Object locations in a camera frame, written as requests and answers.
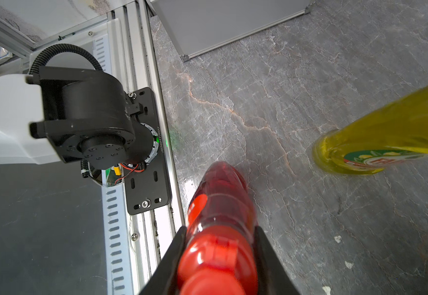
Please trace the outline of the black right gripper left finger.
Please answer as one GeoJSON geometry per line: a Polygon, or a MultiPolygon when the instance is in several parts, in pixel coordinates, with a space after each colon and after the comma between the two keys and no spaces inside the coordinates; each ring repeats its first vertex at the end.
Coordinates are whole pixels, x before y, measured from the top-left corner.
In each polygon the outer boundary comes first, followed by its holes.
{"type": "Polygon", "coordinates": [[[187,227],[181,226],[155,273],[140,295],[178,295],[177,269],[185,249],[187,227]]]}

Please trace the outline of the green bottle red cap rear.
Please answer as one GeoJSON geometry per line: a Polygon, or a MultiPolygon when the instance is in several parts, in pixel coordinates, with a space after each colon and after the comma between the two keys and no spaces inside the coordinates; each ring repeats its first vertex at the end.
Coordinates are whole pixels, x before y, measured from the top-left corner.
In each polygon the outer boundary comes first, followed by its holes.
{"type": "Polygon", "coordinates": [[[428,155],[428,86],[321,136],[315,163],[330,173],[372,175],[428,155]]]}

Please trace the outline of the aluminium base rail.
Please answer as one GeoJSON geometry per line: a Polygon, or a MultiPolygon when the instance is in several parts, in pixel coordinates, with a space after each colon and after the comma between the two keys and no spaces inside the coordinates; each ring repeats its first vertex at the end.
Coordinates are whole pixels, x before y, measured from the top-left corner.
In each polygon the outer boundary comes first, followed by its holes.
{"type": "Polygon", "coordinates": [[[149,1],[0,1],[0,295],[136,295],[183,220],[149,1]]]}

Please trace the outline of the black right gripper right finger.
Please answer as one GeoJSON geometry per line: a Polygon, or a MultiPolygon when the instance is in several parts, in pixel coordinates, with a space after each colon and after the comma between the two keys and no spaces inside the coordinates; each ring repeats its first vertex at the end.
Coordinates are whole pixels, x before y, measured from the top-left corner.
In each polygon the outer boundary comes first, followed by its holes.
{"type": "Polygon", "coordinates": [[[259,295],[300,295],[260,226],[254,230],[253,251],[259,295]]]}

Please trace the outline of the red soap bottle red cap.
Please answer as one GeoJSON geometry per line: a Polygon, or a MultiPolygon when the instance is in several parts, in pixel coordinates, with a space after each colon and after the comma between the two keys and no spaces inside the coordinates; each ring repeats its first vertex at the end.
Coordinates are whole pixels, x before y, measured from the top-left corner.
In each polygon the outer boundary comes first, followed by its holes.
{"type": "Polygon", "coordinates": [[[213,163],[189,204],[186,249],[177,269],[180,294],[257,294],[257,224],[241,174],[227,162],[213,163]]]}

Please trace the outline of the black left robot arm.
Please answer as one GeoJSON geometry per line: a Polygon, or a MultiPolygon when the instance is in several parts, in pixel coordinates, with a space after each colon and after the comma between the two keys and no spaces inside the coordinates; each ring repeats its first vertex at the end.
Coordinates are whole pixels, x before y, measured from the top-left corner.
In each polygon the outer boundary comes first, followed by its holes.
{"type": "Polygon", "coordinates": [[[84,178],[141,173],[159,151],[152,91],[126,92],[85,49],[44,49],[27,74],[0,76],[0,165],[81,163],[84,178]]]}

